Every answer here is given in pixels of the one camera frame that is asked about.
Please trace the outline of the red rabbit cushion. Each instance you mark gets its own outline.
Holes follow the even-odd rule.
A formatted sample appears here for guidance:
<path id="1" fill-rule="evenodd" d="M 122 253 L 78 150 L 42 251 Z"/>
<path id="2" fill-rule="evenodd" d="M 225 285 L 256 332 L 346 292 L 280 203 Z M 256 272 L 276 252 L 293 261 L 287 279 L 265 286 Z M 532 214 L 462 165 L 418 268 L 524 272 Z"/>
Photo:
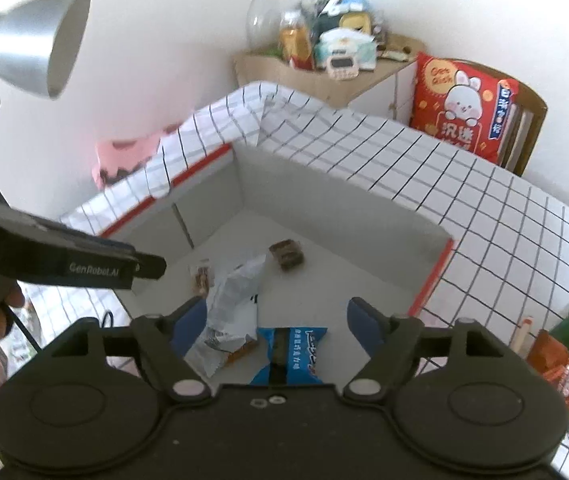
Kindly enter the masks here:
<path id="1" fill-rule="evenodd" d="M 513 78 L 419 53 L 411 128 L 496 164 L 518 93 Z"/>

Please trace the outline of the pink patterned cloth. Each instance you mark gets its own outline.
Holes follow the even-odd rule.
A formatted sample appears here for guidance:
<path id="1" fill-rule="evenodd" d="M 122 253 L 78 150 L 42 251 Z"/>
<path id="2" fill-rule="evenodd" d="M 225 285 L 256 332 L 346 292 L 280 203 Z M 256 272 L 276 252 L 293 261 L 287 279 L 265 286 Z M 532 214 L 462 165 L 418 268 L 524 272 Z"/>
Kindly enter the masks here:
<path id="1" fill-rule="evenodd" d="M 178 128 L 179 124 L 173 124 L 135 139 L 99 141 L 94 147 L 97 162 L 91 170 L 97 188 L 102 191 L 142 168 L 158 154 L 161 141 Z"/>

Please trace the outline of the brown Oreo snack bag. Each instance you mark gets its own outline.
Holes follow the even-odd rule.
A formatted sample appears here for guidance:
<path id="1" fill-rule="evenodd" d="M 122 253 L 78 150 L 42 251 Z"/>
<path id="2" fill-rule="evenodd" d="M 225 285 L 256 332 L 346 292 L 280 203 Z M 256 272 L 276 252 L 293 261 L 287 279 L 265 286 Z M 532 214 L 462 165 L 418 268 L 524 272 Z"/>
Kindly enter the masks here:
<path id="1" fill-rule="evenodd" d="M 550 383 L 569 408 L 569 350 L 560 341 L 541 330 L 525 359 L 533 370 Z"/>

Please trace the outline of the small brown chocolate cake pack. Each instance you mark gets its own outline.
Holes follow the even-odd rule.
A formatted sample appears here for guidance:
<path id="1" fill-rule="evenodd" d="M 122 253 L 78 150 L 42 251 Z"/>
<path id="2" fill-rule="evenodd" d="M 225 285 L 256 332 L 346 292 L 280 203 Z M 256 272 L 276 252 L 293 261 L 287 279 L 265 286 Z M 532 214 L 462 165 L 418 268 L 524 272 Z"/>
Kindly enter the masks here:
<path id="1" fill-rule="evenodd" d="M 274 257 L 283 272 L 288 272 L 304 263 L 302 247 L 296 240 L 282 240 L 272 244 L 269 252 Z"/>

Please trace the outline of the blue snack packet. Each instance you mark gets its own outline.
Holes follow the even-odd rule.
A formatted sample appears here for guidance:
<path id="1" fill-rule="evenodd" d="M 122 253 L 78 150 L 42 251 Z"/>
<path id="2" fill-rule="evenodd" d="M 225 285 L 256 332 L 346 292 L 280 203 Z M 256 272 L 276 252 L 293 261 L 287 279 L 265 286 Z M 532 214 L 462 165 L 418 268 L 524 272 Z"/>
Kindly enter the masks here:
<path id="1" fill-rule="evenodd" d="M 252 386 L 311 386 L 323 382 L 316 373 L 317 347 L 326 327 L 261 327 L 268 363 L 252 379 Z"/>

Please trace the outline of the wooden chair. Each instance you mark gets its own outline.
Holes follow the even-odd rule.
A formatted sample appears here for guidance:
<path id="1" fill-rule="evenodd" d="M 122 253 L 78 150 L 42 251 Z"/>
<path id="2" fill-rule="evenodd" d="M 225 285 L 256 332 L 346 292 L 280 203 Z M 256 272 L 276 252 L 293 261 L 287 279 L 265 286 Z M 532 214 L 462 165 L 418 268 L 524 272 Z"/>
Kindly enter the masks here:
<path id="1" fill-rule="evenodd" d="M 539 140 L 548 106 L 527 84 L 518 79 L 515 81 L 518 92 L 511 98 L 501 140 L 490 162 L 521 177 Z"/>

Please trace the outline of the tissue box pack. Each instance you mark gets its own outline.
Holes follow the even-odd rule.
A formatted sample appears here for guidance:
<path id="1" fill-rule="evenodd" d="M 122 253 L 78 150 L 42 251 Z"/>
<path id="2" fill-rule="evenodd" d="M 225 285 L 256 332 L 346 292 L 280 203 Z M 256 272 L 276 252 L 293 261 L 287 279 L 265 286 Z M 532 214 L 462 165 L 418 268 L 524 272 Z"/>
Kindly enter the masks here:
<path id="1" fill-rule="evenodd" d="M 377 42 L 375 37 L 350 28 L 338 27 L 323 32 L 314 47 L 317 70 L 324 70 L 327 59 L 338 54 L 353 56 L 360 70 L 374 70 Z"/>

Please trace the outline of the red and white cardboard box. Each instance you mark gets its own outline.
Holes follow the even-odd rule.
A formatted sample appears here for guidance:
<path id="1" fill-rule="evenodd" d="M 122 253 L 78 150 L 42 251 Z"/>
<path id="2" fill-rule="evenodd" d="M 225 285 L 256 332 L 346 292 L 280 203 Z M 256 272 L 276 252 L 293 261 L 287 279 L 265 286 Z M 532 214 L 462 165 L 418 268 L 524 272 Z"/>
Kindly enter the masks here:
<path id="1" fill-rule="evenodd" d="M 242 144 L 129 211 L 109 237 L 167 264 L 121 293 L 130 315 L 205 299 L 186 359 L 213 386 L 251 382 L 268 362 L 266 330 L 300 326 L 325 330 L 316 374 L 345 386 L 368 359 L 347 325 L 351 299 L 413 314 L 453 248 L 441 226 L 388 197 Z"/>

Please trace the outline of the clear glass jar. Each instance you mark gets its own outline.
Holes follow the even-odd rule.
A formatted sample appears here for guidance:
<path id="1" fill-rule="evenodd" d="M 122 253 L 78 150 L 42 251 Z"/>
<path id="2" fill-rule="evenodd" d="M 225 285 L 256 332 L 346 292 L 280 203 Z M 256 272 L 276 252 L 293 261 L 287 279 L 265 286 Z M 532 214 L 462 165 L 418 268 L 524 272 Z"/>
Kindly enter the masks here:
<path id="1" fill-rule="evenodd" d="M 299 0 L 253 0 L 246 12 L 246 41 L 251 51 L 278 44 L 283 12 L 294 10 Z"/>

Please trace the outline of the wooden stick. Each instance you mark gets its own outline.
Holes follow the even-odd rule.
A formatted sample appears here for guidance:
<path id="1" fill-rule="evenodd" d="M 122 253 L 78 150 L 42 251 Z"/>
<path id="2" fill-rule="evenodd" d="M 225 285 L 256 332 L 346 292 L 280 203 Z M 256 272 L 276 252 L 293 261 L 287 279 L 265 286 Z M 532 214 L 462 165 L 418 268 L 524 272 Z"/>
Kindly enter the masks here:
<path id="1" fill-rule="evenodd" d="M 511 337 L 509 344 L 509 348 L 513 350 L 513 352 L 519 353 L 522 350 L 524 343 L 527 340 L 527 335 L 530 333 L 532 325 L 533 318 L 531 315 L 526 315 L 521 318 L 519 325 L 513 332 L 513 336 Z"/>

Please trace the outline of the white black grid tablecloth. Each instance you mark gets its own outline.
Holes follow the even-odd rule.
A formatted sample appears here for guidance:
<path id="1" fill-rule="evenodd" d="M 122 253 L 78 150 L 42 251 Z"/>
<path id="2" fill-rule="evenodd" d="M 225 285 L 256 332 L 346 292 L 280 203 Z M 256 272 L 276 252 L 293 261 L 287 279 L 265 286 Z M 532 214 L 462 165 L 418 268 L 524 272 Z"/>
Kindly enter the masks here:
<path id="1" fill-rule="evenodd" d="M 63 217 L 96 234 L 213 154 L 246 141 L 343 179 L 433 220 L 454 253 L 422 311 L 434 324 L 476 315 L 499 336 L 531 316 L 535 330 L 569 314 L 569 207 L 506 170 L 400 122 L 335 110 L 254 82 L 197 110 L 164 136 L 146 168 Z"/>

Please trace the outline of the orange drink bottle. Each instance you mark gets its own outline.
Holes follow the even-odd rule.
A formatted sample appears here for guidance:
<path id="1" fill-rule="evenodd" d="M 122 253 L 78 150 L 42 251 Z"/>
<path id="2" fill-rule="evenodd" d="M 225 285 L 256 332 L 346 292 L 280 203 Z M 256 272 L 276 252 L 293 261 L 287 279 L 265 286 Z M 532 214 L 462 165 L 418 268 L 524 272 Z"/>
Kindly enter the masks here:
<path id="1" fill-rule="evenodd" d="M 297 70 L 315 70 L 313 44 L 301 11 L 283 12 L 279 42 L 283 59 Z"/>

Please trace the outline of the white silver snack bag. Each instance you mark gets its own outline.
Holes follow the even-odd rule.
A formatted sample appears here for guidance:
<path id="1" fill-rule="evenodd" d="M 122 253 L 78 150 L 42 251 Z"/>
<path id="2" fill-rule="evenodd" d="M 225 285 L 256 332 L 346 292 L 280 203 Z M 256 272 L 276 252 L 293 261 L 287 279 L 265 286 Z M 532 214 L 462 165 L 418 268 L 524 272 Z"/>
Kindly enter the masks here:
<path id="1" fill-rule="evenodd" d="M 251 352 L 258 341 L 258 295 L 267 257 L 256 256 L 216 280 L 203 332 L 187 361 L 205 378 Z"/>

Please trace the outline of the white digital timer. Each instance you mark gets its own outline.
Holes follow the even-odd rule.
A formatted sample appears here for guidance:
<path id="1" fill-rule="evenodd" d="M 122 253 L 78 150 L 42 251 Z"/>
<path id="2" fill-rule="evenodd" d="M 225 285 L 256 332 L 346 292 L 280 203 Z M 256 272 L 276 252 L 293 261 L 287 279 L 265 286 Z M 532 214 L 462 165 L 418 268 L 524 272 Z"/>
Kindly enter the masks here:
<path id="1" fill-rule="evenodd" d="M 355 79 L 359 74 L 359 68 L 353 55 L 336 54 L 327 58 L 326 72 L 329 78 L 344 81 Z"/>

